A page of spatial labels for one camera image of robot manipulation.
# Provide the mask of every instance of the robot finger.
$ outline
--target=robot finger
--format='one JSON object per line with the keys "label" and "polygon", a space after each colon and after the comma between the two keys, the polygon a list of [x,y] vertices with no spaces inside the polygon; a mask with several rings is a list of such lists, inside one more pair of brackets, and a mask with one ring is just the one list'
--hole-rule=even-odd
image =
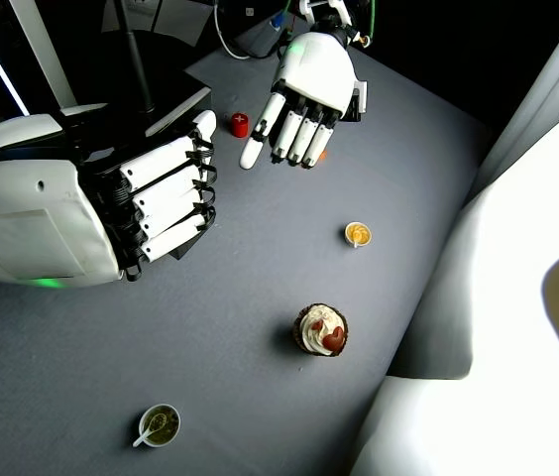
{"label": "robot finger", "polygon": [[283,126],[281,126],[281,131],[279,131],[276,146],[273,147],[273,154],[279,159],[283,160],[288,155],[288,149],[295,140],[295,136],[297,135],[301,122],[303,121],[305,104],[305,98],[301,97],[295,109],[288,111],[288,115],[286,116]]}
{"label": "robot finger", "polygon": [[308,150],[303,157],[303,164],[309,169],[313,168],[315,164],[317,164],[321,153],[326,148],[326,145],[332,136],[333,128],[339,120],[339,113],[337,111],[329,112],[326,116],[326,119],[322,121],[317,128],[317,132],[312,138],[312,142],[310,142]]}
{"label": "robot finger", "polygon": [[308,149],[310,141],[312,141],[315,132],[317,132],[317,127],[319,126],[319,121],[321,120],[321,106],[317,105],[312,112],[308,113],[301,126],[297,135],[295,137],[292,146],[290,147],[290,152],[288,152],[288,159],[294,164],[299,164],[303,155]]}
{"label": "robot finger", "polygon": [[275,126],[285,103],[286,98],[283,94],[280,92],[271,93],[269,102],[267,102],[258,124],[251,133],[251,137],[247,141],[244,151],[242,151],[242,156],[240,157],[241,168],[250,169],[255,164],[262,150],[262,146],[264,145],[264,141],[269,137],[269,133],[271,129],[273,129],[273,126]]}

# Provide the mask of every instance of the gray tabletop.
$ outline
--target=gray tabletop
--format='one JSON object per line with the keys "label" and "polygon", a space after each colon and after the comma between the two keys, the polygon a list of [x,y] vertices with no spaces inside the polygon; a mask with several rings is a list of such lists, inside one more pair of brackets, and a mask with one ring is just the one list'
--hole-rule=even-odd
{"label": "gray tabletop", "polygon": [[[306,171],[214,136],[218,216],[177,262],[134,284],[81,290],[0,285],[0,475],[337,474],[482,155],[485,130],[368,57],[361,124],[341,123]],[[189,72],[219,118],[261,111],[276,59],[216,52]],[[341,230],[368,223],[353,250]],[[337,358],[288,337],[312,302],[344,312]],[[138,417],[167,402],[176,441],[132,449]]]}

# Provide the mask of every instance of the cupcake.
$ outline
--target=cupcake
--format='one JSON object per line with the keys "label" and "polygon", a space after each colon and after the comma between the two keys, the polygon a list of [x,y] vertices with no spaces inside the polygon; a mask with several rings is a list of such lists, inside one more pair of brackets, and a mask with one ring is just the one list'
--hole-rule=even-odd
{"label": "cupcake", "polygon": [[312,304],[299,313],[292,336],[299,348],[310,355],[336,357],[348,340],[348,322],[334,307]]}

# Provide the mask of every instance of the red cylinder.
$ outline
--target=red cylinder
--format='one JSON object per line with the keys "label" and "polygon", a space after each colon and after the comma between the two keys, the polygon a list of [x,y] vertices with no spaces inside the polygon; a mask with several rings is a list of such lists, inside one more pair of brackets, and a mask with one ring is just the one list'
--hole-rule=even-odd
{"label": "red cylinder", "polygon": [[236,137],[249,135],[249,118],[244,112],[236,112],[231,116],[231,134]]}

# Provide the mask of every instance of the white bowl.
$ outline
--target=white bowl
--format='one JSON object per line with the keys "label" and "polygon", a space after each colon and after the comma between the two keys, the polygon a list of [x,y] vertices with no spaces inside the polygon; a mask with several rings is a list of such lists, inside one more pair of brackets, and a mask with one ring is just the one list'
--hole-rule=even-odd
{"label": "white bowl", "polygon": [[148,438],[144,441],[145,444],[147,444],[148,446],[152,447],[152,448],[161,448],[163,446],[166,446],[168,444],[170,444],[178,435],[178,433],[180,432],[180,414],[178,413],[178,410],[175,409],[174,407],[172,407],[169,404],[158,404],[158,405],[154,405],[153,407],[149,407],[147,410],[145,410],[145,412],[143,413],[143,416],[141,416],[141,420],[139,421],[139,435],[141,435],[143,433],[143,427],[146,424],[146,418],[148,417],[148,415],[150,413],[152,413],[154,410],[156,409],[169,409],[172,410],[173,413],[176,415],[176,417],[178,418],[178,428],[176,429],[176,432],[173,434],[173,436],[171,437],[171,439],[163,444],[155,444],[152,443]]}
{"label": "white bowl", "polygon": [[349,244],[350,246],[352,246],[352,247],[355,246],[355,242],[352,241],[352,238],[351,238],[350,236],[348,236],[348,230],[350,229],[351,226],[354,226],[354,225],[365,226],[365,227],[367,228],[367,230],[368,230],[368,233],[370,233],[370,236],[368,237],[368,241],[366,241],[365,243],[357,243],[357,246],[356,246],[356,247],[357,247],[357,248],[360,248],[360,247],[362,247],[362,246],[369,245],[370,242],[372,241],[372,230],[370,229],[370,227],[369,227],[368,225],[366,225],[365,223],[362,223],[362,222],[360,222],[360,221],[353,221],[352,223],[348,223],[348,224],[346,225],[346,229],[345,229],[345,231],[343,232],[343,236],[346,237],[346,241],[348,242],[348,244]]}

